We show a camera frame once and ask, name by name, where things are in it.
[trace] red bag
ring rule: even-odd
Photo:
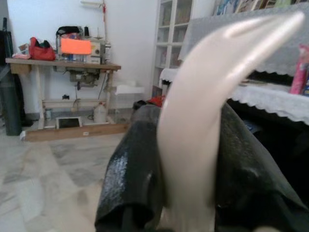
[[[32,59],[55,60],[56,58],[52,46],[46,40],[39,44],[35,37],[30,39],[29,54]]]

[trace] white bookshelf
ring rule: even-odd
[[[162,88],[159,76],[164,68],[178,68],[194,0],[159,0],[156,29],[153,86]]]

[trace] white lace cloth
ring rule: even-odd
[[[257,67],[259,72],[288,74],[294,76],[298,60],[298,45],[309,43],[309,3],[300,3],[282,8],[270,8],[265,10],[243,12],[238,14],[226,14],[197,18],[190,20],[186,32],[179,59],[184,60],[190,50],[206,35],[219,27],[227,24],[264,15],[282,14],[287,12],[302,11],[306,15],[303,28],[284,46],[282,46],[269,59]]]
[[[161,80],[173,82],[177,69],[164,69]],[[238,86],[231,99],[255,106],[268,113],[276,113],[280,117],[288,117],[291,121],[302,121],[309,125],[309,97],[289,93],[290,87],[265,84]]]

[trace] plastic container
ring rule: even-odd
[[[95,123],[106,123],[106,109],[102,102],[94,109],[93,120]]]

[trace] tiled floor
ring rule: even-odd
[[[94,232],[102,179],[122,136],[26,143],[0,129],[0,231]]]

